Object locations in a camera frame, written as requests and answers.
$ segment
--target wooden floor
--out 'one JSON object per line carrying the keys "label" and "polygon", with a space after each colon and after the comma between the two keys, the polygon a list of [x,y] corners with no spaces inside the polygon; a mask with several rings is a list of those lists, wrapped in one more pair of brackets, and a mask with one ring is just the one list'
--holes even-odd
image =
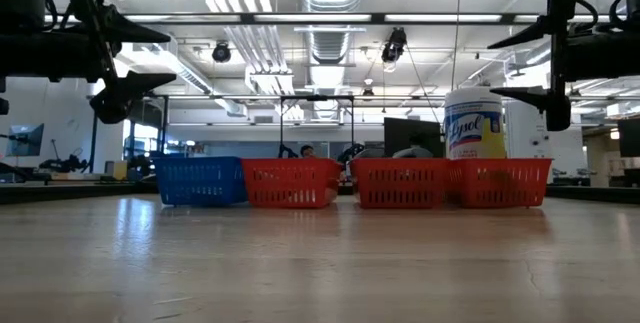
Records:
{"label": "wooden floor", "polygon": [[0,322],[637,322],[640,207],[0,207]]}

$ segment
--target air duct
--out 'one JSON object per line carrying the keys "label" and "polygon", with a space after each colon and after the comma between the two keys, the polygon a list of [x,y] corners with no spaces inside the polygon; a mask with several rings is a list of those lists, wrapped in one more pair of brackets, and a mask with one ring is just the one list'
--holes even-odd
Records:
{"label": "air duct", "polygon": [[[353,12],[358,9],[361,0],[302,0],[303,9],[307,12]],[[311,32],[307,33],[310,63],[314,65],[309,70],[311,81],[322,88],[340,86],[344,79],[344,67],[337,66],[344,63],[351,33],[340,32]]]}

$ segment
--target ceiling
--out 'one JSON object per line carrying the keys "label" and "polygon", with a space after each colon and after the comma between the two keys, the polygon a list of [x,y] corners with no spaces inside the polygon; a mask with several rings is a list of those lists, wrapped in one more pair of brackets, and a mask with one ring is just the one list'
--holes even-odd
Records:
{"label": "ceiling", "polygon": [[[599,12],[606,14],[612,0],[587,0]],[[66,0],[56,0],[62,10]],[[211,13],[205,0],[110,0],[125,14],[172,14]],[[271,0],[278,12],[299,12],[301,0]],[[546,0],[459,0],[461,13],[521,13],[539,14],[546,9]],[[456,14],[458,0],[362,0],[359,11],[382,13],[449,13]],[[232,59],[228,63],[214,63],[211,58],[216,41],[229,40],[224,26],[220,25],[154,25],[155,29],[171,34],[178,43],[179,56],[188,61],[202,76],[206,77],[216,92],[225,94],[252,94],[244,84],[246,64],[232,45]],[[293,86],[300,92],[309,91],[309,57],[302,33],[294,32],[293,25],[279,26],[278,35],[289,68],[293,73]],[[492,25],[456,27],[455,22],[442,25],[406,26],[408,48],[392,73],[384,73],[380,56],[381,45],[388,39],[391,25],[363,26],[365,32],[353,34],[349,47],[348,66],[342,88],[336,93],[361,94],[365,78],[373,79],[376,95],[430,94],[443,95],[452,87],[473,85],[481,80],[491,85],[502,85],[505,81],[502,60],[515,50],[535,48],[545,41],[540,40],[526,46],[506,50],[489,51],[487,45],[501,40],[523,29],[523,26]],[[144,70],[144,62],[132,69]],[[612,80],[589,89],[585,85],[583,95],[630,94],[637,82],[634,78]],[[193,94],[194,90],[183,80],[178,80],[157,90],[160,94]],[[202,103],[193,103],[200,107]],[[597,102],[581,104],[584,107],[601,108]]]}

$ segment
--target robotic arm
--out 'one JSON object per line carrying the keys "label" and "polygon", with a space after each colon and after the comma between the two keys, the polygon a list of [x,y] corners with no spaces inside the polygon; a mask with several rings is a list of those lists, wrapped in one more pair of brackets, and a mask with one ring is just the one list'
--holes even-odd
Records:
{"label": "robotic arm", "polygon": [[[551,35],[551,81],[544,92],[529,88],[496,88],[491,91],[529,103],[547,112],[547,129],[562,131],[571,124],[571,103],[565,95],[566,83],[582,79],[618,78],[640,75],[633,52],[640,45],[640,0],[626,0],[627,19],[617,15],[615,0],[609,10],[611,23],[597,25],[595,9],[583,0],[547,0],[547,13],[519,34],[489,46],[503,48]],[[594,16],[591,23],[568,27],[576,4]]]}
{"label": "robotic arm", "polygon": [[[45,9],[53,22],[45,26]],[[73,14],[80,22],[66,27]],[[128,21],[104,0],[70,0],[57,27],[58,13],[53,0],[0,0],[0,47],[11,52],[0,62],[0,93],[7,76],[85,78],[89,83],[102,79],[105,89],[90,101],[105,124],[124,120],[135,100],[165,83],[175,74],[129,72],[118,78],[113,58],[122,42],[163,43],[170,37]],[[9,102],[0,98],[0,115],[9,112]]]}

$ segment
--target person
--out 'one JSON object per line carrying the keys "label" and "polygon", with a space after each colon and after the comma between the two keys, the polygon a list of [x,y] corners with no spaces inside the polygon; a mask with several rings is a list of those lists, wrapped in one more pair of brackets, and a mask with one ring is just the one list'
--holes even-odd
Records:
{"label": "person", "polygon": [[302,148],[300,148],[300,156],[302,158],[315,158],[316,154],[312,146],[303,145]]}
{"label": "person", "polygon": [[425,140],[424,133],[413,133],[409,136],[411,147],[396,152],[393,158],[433,158],[433,153],[424,148]]}

